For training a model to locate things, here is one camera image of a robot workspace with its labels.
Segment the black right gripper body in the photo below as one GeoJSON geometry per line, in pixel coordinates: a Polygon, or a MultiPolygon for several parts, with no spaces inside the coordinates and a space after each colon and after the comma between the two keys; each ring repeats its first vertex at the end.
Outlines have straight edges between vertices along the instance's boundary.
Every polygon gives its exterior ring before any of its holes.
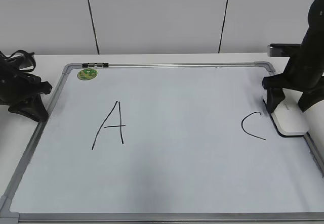
{"type": "Polygon", "coordinates": [[[304,91],[314,88],[323,75],[323,30],[308,29],[300,48],[289,58],[281,74],[264,77],[264,89],[287,88],[304,91]]]}

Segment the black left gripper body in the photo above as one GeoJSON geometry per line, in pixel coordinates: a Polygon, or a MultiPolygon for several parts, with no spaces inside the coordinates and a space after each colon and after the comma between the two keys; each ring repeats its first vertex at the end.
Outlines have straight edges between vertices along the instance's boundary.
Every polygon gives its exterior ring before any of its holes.
{"type": "Polygon", "coordinates": [[[1,104],[14,105],[35,95],[48,95],[52,86],[32,74],[36,68],[33,54],[1,54],[1,104]]]}

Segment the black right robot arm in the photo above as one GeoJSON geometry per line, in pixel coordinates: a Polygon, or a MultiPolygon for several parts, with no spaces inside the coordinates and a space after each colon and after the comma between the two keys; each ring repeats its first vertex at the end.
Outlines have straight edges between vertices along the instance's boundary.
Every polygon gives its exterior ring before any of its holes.
{"type": "Polygon", "coordinates": [[[268,48],[270,56],[289,58],[283,73],[262,80],[268,113],[285,99],[284,88],[302,93],[298,100],[302,112],[323,100],[323,0],[310,6],[308,30],[300,44],[272,43],[268,48]]]}

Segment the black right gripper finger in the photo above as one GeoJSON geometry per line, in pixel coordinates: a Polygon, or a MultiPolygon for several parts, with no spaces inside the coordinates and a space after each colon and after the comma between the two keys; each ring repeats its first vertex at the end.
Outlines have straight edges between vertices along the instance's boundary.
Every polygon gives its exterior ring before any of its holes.
{"type": "Polygon", "coordinates": [[[266,109],[268,113],[273,113],[277,106],[285,99],[282,88],[270,88],[267,90],[266,109]]]}
{"type": "Polygon", "coordinates": [[[311,92],[303,92],[298,101],[298,106],[302,112],[305,112],[323,99],[323,88],[316,89],[311,92]]]}

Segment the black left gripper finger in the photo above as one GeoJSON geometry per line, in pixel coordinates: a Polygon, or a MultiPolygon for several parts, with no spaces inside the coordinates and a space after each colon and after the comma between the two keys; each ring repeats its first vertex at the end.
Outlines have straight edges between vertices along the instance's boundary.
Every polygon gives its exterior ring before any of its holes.
{"type": "Polygon", "coordinates": [[[36,122],[45,122],[49,118],[49,114],[44,107],[40,95],[35,95],[20,101],[8,108],[11,113],[19,114],[36,122]]]}

